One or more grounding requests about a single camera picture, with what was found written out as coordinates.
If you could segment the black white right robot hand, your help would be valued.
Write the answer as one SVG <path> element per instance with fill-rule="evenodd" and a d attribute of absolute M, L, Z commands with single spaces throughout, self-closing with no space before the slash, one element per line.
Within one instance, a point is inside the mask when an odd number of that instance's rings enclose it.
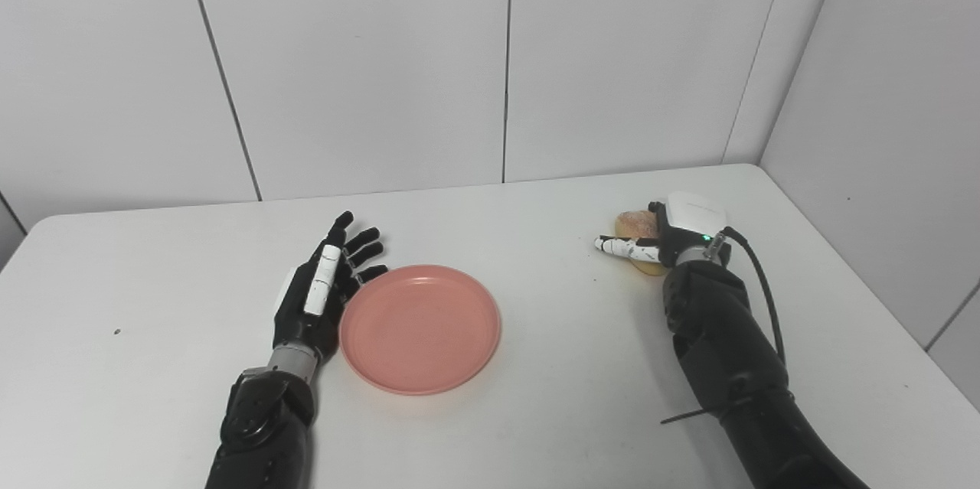
<path fill-rule="evenodd" d="M 624 211 L 615 220 L 615 234 L 595 238 L 601 252 L 630 260 L 641 272 L 660 276 L 689 260 L 710 260 L 727 266 L 731 245 L 723 207 L 700 195 L 675 191 L 646 210 Z"/>

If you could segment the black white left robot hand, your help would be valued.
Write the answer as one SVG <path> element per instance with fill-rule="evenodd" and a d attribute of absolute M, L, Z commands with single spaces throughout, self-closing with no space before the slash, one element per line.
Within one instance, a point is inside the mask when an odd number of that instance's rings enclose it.
<path fill-rule="evenodd" d="M 370 227 L 350 236 L 352 211 L 334 220 L 312 255 L 296 267 L 274 315 L 273 348 L 300 344 L 319 363 L 338 349 L 342 315 L 353 297 L 372 280 L 388 273 L 372 265 L 384 252 L 381 232 Z"/>

